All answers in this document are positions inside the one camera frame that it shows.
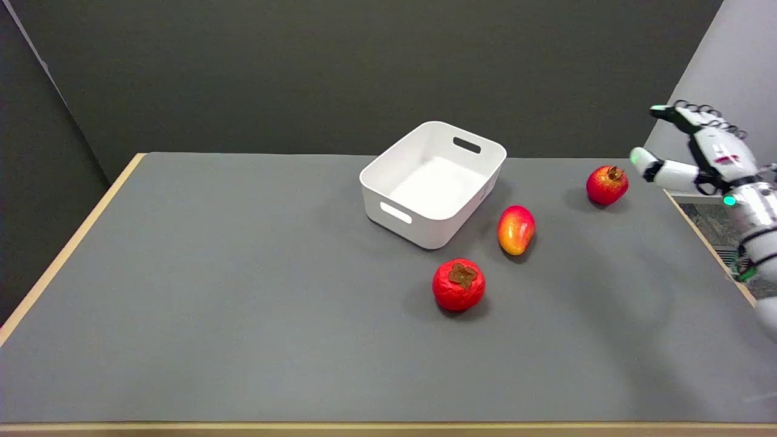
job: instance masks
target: table surface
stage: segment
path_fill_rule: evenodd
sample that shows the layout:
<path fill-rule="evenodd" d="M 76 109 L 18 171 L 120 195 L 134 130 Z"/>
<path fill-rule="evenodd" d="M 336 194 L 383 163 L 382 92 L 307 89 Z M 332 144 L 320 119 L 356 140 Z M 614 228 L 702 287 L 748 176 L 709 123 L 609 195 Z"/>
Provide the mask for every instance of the table surface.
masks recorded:
<path fill-rule="evenodd" d="M 777 348 L 628 161 L 601 209 L 602 160 L 508 159 L 429 251 L 365 215 L 371 159 L 145 156 L 0 349 L 0 422 L 777 421 Z M 488 281 L 458 315 L 454 257 Z"/>

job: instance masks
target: dark gray wall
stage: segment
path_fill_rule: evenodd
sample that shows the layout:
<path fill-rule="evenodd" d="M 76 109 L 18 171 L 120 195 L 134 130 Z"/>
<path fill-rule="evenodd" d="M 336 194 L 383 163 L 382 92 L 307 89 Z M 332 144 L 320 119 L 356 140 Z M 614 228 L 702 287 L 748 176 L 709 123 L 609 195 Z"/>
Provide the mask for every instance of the dark gray wall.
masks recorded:
<path fill-rule="evenodd" d="M 0 7 L 0 324 L 106 189 L 83 137 Z"/>
<path fill-rule="evenodd" d="M 109 177 L 139 151 L 511 156 L 645 142 L 721 0 L 13 0 Z"/>

